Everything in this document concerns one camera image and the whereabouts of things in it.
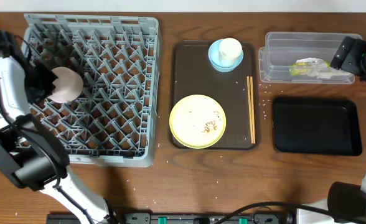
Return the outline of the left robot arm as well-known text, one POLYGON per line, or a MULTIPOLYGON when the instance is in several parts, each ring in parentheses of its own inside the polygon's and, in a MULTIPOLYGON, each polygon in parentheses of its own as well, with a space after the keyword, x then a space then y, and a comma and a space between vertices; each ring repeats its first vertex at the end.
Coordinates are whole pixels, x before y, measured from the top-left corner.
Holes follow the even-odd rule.
POLYGON ((77 98, 82 78, 69 68, 31 63, 18 36, 0 30, 0 171, 16 187, 46 194, 81 223, 117 223, 107 201, 73 172, 63 144, 31 113, 29 106, 50 96, 77 98))

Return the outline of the white paper napkin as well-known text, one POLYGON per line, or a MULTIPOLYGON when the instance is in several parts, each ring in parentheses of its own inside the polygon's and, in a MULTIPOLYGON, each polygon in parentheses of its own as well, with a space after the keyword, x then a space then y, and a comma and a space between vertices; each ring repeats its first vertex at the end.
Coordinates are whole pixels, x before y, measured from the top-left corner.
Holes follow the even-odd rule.
POLYGON ((332 77, 348 77, 351 75, 349 72, 332 68, 328 62, 320 58, 299 59, 289 66, 289 72, 292 76, 304 75, 317 79, 331 79, 332 77))

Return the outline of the pink bowl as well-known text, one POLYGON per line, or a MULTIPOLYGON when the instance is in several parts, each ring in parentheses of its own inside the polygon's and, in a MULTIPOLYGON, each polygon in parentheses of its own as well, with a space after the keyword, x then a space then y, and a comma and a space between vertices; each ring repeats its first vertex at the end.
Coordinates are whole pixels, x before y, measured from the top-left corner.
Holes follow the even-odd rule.
POLYGON ((78 73, 67 67, 57 67, 52 72, 57 79, 53 81, 55 89, 48 99, 56 103, 69 103, 81 95, 83 79, 78 73))

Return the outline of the green yellow snack wrapper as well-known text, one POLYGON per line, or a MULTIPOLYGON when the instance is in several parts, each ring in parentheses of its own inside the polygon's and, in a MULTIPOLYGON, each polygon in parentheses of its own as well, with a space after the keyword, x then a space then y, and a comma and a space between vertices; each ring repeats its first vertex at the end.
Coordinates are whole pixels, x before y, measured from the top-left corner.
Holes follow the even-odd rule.
POLYGON ((323 60, 311 60, 310 62, 296 62, 289 66, 289 74, 291 76, 305 75, 316 77, 319 74, 327 71, 329 64, 323 60))

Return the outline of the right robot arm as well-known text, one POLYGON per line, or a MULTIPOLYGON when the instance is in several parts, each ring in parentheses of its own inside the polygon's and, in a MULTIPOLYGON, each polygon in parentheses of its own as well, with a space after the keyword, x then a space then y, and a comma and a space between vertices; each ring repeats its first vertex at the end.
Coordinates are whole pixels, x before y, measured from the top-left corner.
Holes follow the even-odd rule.
MULTIPOLYGON (((332 59, 332 68, 366 81, 366 41, 346 37, 332 59)), ((361 185, 334 182, 327 199, 296 210, 295 223, 366 223, 366 175, 361 185)))

